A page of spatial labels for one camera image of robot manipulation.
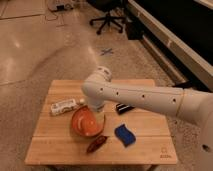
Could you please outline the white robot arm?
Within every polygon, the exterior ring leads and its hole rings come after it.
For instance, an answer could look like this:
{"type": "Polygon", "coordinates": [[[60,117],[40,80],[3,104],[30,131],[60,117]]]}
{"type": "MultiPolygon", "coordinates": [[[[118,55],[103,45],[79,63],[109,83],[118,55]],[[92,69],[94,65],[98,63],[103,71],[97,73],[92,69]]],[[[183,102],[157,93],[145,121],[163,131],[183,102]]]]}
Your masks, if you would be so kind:
{"type": "Polygon", "coordinates": [[[111,79],[111,71],[99,66],[83,82],[82,92],[93,110],[100,111],[105,101],[112,101],[176,117],[198,126],[201,132],[194,171],[213,171],[213,93],[118,84],[111,79]]]}

